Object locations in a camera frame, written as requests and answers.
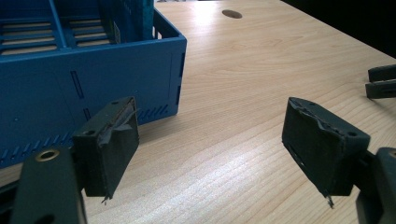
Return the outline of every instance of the crate slot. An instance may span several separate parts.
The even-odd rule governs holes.
[[[138,111],[137,120],[155,119],[157,116],[167,113],[168,105],[160,105],[144,111]]]
[[[88,19],[88,20],[81,20],[81,21],[70,21],[70,25],[77,25],[77,24],[87,24],[87,23],[101,23],[100,19]]]
[[[75,39],[85,38],[85,37],[94,37],[94,36],[105,36],[107,37],[105,32],[92,32],[87,34],[76,34]]]
[[[23,54],[23,53],[34,53],[40,51],[49,51],[57,49],[56,45],[43,46],[43,47],[31,47],[24,49],[3,49],[1,50],[0,55],[11,55],[11,54]]]
[[[12,29],[12,28],[18,28],[23,29],[23,28],[34,28],[35,30],[38,30],[40,27],[50,27],[49,22],[24,22],[24,23],[6,23],[1,26],[4,30],[5,29]]]
[[[65,133],[63,135],[57,134],[52,137],[45,138],[45,141],[36,140],[35,144],[28,143],[25,147],[17,146],[14,149],[6,149],[3,151],[0,157],[0,163],[6,160],[17,160],[22,159],[30,154],[43,150],[51,146],[59,146],[63,144],[70,145],[72,143],[72,138],[70,133]]]
[[[0,55],[56,49],[48,21],[7,21],[1,27]]]
[[[17,45],[17,44],[36,43],[36,42],[48,42],[53,40],[55,40],[53,36],[21,38],[21,39],[5,39],[3,40],[2,45]]]
[[[110,44],[100,20],[70,21],[77,47]]]
[[[31,30],[31,31],[2,31],[2,36],[16,36],[16,38],[28,38],[29,35],[47,35],[52,34],[51,29],[46,30]]]
[[[92,41],[85,41],[85,42],[78,42],[78,47],[89,47],[89,46],[97,46],[97,45],[105,45],[110,44],[108,39],[106,40],[92,40]]]

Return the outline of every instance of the wooden table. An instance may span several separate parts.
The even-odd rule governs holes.
[[[370,134],[372,152],[396,147],[395,99],[364,89],[369,68],[396,61],[276,0],[156,8],[189,40],[179,113],[140,127],[113,200],[85,198],[89,222],[356,223],[359,190],[332,210],[283,147],[287,100],[328,108]]]

